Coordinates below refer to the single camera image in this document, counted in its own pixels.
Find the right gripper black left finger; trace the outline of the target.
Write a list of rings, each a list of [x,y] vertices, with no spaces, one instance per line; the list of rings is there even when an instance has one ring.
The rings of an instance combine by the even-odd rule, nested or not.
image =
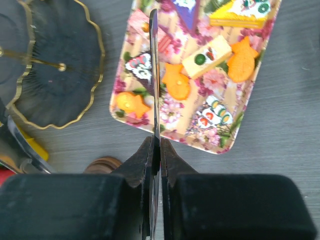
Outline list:
[[[108,174],[17,174],[0,189],[3,240],[146,240],[153,138]]]

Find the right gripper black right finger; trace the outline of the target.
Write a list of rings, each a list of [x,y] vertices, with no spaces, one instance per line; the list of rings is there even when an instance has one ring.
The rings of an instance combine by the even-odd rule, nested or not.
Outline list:
[[[296,184],[277,174],[199,173],[161,141],[166,240],[314,240]]]

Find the chocolate white cream cake slice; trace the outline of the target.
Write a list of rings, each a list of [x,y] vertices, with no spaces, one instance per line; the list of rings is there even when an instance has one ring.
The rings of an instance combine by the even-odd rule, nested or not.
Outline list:
[[[146,91],[154,95],[152,84],[152,64],[151,54],[149,51],[130,59],[125,65],[125,69],[129,71],[145,87]]]

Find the silver metal tongs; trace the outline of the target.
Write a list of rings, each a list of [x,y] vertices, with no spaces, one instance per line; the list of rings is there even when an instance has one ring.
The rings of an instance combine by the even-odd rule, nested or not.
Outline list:
[[[161,166],[161,131],[160,131],[160,74],[159,74],[159,53],[158,53],[158,10],[153,9],[149,15],[149,42],[151,52],[152,83],[154,90],[154,136],[152,163],[149,187],[149,226],[151,240],[156,238],[156,223],[158,217],[160,166]]]

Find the round wooden coaster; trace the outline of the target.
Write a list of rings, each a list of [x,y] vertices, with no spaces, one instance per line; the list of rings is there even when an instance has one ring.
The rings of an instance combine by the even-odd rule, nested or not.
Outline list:
[[[110,174],[115,169],[120,167],[122,162],[117,158],[111,156],[104,156],[98,159],[95,159],[91,162],[86,169],[84,170],[84,174]]]

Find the yellow plastic fruit tray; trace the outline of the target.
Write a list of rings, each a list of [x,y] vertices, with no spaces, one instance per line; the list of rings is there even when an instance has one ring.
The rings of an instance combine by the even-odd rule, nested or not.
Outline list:
[[[25,131],[23,131],[23,129],[19,126],[17,126],[17,128],[20,130],[21,134],[23,135],[23,137],[26,139],[26,141],[28,142],[28,144],[33,148],[33,150],[42,158],[44,159],[46,162],[49,159],[49,153],[40,145],[36,142],[36,140],[29,136]]]

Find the white fruit roll cake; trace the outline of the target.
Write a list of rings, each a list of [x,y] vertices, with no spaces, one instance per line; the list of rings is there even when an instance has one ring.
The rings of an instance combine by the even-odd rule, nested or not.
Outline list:
[[[198,126],[201,129],[221,127],[233,123],[233,116],[215,96],[210,95],[196,111]]]

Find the orange fish pastry near left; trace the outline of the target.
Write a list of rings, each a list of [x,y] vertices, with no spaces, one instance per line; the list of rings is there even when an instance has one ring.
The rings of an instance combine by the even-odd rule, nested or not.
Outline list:
[[[137,118],[141,118],[151,108],[145,104],[141,95],[132,92],[121,92],[116,96],[116,105],[127,114],[135,113]]]

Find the orange fish pastry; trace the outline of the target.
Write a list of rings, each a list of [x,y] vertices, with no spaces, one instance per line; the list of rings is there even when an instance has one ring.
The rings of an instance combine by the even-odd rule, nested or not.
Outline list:
[[[167,92],[178,101],[186,100],[191,92],[189,78],[182,74],[182,64],[165,63],[165,74],[162,83],[165,84]]]
[[[116,105],[127,114],[135,113],[137,118],[141,118],[151,108],[145,104],[141,95],[132,92],[121,92],[116,96]]]
[[[250,78],[255,70],[255,59],[259,53],[251,47],[250,37],[231,45],[233,55],[227,61],[228,77],[234,83],[242,83]]]

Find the orange fish pastry middle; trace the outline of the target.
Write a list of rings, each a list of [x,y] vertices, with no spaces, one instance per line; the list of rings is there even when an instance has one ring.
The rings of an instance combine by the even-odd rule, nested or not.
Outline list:
[[[165,84],[167,92],[178,101],[186,100],[191,92],[189,78],[182,74],[182,64],[165,63],[165,74],[162,83]]]

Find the cream cake slice with kiwi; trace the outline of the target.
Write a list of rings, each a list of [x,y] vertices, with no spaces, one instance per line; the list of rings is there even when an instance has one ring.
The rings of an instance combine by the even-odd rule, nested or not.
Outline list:
[[[227,40],[218,35],[182,61],[182,65],[191,79],[196,79],[232,55]]]

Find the orange fish pastry right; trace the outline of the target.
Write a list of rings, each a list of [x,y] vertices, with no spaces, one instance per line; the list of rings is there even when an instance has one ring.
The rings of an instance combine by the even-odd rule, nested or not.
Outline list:
[[[234,83],[242,83],[250,78],[255,70],[255,59],[259,53],[251,47],[250,37],[231,45],[233,55],[227,61],[228,77]]]

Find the floral rectangular tray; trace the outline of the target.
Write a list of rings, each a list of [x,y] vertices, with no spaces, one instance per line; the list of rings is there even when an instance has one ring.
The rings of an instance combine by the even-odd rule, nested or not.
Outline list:
[[[163,137],[212,154],[238,134],[279,0],[135,0],[109,111],[153,132],[149,17],[157,10],[159,127]]]

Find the three-tier black gold stand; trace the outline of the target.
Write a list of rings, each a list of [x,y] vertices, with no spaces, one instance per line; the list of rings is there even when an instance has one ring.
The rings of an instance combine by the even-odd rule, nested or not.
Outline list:
[[[1,1],[0,99],[26,124],[78,122],[94,102],[104,58],[101,30],[81,1]]]

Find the pink layered cake slice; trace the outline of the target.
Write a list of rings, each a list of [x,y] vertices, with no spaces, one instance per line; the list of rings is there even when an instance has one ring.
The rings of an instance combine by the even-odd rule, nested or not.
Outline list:
[[[149,21],[149,18],[140,9],[135,10],[128,19],[128,42],[132,42],[133,48],[139,49],[140,52],[150,50]],[[157,39],[158,51],[163,54],[166,53],[172,38],[158,27]]]

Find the purple triangle cake slice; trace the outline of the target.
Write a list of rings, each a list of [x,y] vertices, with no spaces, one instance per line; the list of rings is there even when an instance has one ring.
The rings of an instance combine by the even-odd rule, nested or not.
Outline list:
[[[194,33],[199,15],[200,0],[171,0],[178,17],[189,33]]]

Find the yellow triangle cake slice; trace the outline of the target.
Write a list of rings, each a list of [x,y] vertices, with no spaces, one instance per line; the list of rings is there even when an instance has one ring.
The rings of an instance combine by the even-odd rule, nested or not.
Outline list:
[[[262,28],[271,12],[269,0],[230,0],[209,16],[212,26]]]

